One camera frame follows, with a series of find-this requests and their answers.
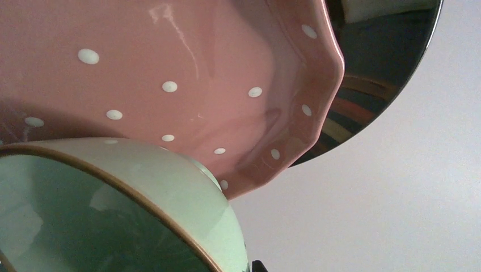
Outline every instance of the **ceramic dishware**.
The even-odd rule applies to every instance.
[[[0,147],[0,252],[8,272],[249,271],[208,170],[115,138]]]
[[[232,199],[319,138],[344,72],[324,0],[6,1],[0,141],[120,137]]]

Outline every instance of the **white dot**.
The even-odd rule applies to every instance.
[[[250,97],[259,97],[262,94],[262,89],[259,87],[254,87],[249,90]]]
[[[112,120],[120,120],[122,116],[124,115],[116,109],[111,109],[107,112],[107,117]]]
[[[217,155],[224,154],[225,148],[218,148],[218,149],[214,150],[214,153],[217,154]]]
[[[313,115],[313,111],[311,111],[311,108],[309,108],[309,106],[306,105],[306,104],[302,105],[302,111],[303,111],[304,114],[307,115],[307,116],[312,116],[312,115]]]
[[[91,49],[81,49],[78,52],[78,58],[85,64],[97,64],[99,62],[99,55]]]
[[[221,180],[221,182],[219,182],[222,190],[227,190],[227,188],[229,187],[229,183],[226,181],[226,180]]]
[[[310,26],[308,26],[307,24],[303,24],[302,25],[302,31],[304,31],[304,33],[309,37],[309,38],[312,38],[312,39],[316,39],[317,38],[317,33],[314,31],[314,29]]]
[[[281,153],[277,149],[271,150],[271,155],[275,160],[279,160],[279,158],[281,158]]]
[[[113,145],[115,143],[118,143],[118,141],[110,139],[110,140],[105,140],[104,143],[107,144],[107,145]]]
[[[45,125],[45,122],[42,119],[36,117],[27,117],[25,118],[25,123],[29,126],[33,126],[35,128],[39,128]]]
[[[177,83],[173,81],[167,81],[166,83],[162,84],[162,89],[166,92],[175,92],[177,91]]]
[[[175,137],[173,135],[170,135],[170,134],[162,136],[162,140],[164,142],[172,142],[174,139],[175,139]]]

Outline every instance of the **white background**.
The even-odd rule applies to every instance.
[[[360,134],[232,205],[271,272],[481,271],[481,1],[446,0],[407,87]]]

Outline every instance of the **brown rim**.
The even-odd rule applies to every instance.
[[[177,235],[182,241],[189,245],[195,255],[209,268],[211,272],[222,272],[221,268],[214,262],[214,260],[207,254],[204,248],[197,243],[180,225],[178,225],[170,216],[168,216],[162,209],[156,206],[152,201],[147,199],[141,193],[133,189],[131,186],[116,178],[115,176],[103,171],[102,169],[87,163],[74,156],[51,150],[46,147],[31,146],[29,144],[10,144],[0,147],[0,158],[12,155],[33,155],[41,158],[55,160],[60,163],[69,165],[75,169],[88,173],[100,179],[102,182],[110,185],[114,189],[118,190],[135,203],[139,204],[145,210],[147,210],[152,216],[159,219],[165,226]],[[5,261],[5,266],[9,272],[16,272],[8,262],[7,258],[0,254],[0,260]]]

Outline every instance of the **pink plate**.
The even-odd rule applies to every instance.
[[[138,139],[229,199],[316,142],[344,73],[323,0],[6,0],[0,35],[3,143]]]

